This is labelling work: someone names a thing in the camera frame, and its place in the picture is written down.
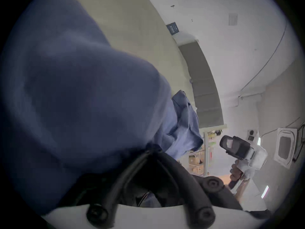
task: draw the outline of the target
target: blue fabric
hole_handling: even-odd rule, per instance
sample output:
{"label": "blue fabric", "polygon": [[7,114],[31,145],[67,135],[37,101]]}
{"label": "blue fabric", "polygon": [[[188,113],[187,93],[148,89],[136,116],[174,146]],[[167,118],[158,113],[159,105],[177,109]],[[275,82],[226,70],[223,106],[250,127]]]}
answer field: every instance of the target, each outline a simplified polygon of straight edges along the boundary
{"label": "blue fabric", "polygon": [[33,0],[1,55],[2,163],[38,214],[82,174],[103,173],[156,142],[198,148],[198,118],[153,65],[112,49],[76,0]]}
{"label": "blue fabric", "polygon": [[153,143],[175,159],[188,150],[198,150],[203,144],[198,116],[182,90],[168,101],[166,115]]}

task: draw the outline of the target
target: air vent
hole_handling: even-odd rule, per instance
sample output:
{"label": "air vent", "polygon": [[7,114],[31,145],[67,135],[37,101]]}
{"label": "air vent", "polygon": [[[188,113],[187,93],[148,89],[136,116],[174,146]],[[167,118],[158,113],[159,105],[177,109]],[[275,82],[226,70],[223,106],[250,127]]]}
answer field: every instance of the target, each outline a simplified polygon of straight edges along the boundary
{"label": "air vent", "polygon": [[274,160],[290,168],[296,144],[297,129],[278,128]]}
{"label": "air vent", "polygon": [[229,13],[229,25],[237,25],[237,13]]}

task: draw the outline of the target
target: dark sign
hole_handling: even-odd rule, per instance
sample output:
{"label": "dark sign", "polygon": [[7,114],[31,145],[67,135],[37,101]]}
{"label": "dark sign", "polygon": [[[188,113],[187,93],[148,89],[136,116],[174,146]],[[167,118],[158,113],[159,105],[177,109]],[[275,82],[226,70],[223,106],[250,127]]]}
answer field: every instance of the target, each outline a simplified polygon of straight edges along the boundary
{"label": "dark sign", "polygon": [[168,28],[168,30],[170,31],[170,33],[172,35],[179,32],[176,22],[170,23],[170,24],[166,25],[166,27]]}

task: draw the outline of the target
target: ceiling light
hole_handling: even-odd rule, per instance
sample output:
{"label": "ceiling light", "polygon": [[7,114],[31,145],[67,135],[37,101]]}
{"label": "ceiling light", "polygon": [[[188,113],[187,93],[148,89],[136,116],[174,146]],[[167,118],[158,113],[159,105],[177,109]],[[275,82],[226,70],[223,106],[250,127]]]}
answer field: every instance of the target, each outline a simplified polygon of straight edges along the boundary
{"label": "ceiling light", "polygon": [[267,193],[268,189],[269,189],[269,187],[268,187],[268,186],[266,186],[265,191],[263,192],[263,194],[262,194],[261,198],[264,198],[264,197],[265,197],[265,195],[266,195],[266,193]]}

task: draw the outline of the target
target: gloved hand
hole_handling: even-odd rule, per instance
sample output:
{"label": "gloved hand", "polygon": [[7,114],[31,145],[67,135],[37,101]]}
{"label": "gloved hand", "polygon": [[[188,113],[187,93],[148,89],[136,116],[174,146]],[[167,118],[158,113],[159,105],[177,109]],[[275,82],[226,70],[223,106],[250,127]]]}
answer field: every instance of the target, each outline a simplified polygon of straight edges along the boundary
{"label": "gloved hand", "polygon": [[237,168],[238,163],[239,163],[239,160],[238,159],[235,160],[235,164],[232,165],[232,169],[230,170],[230,173],[232,174],[232,175],[230,175],[230,179],[232,181],[237,181],[242,176],[243,172],[239,168]]}

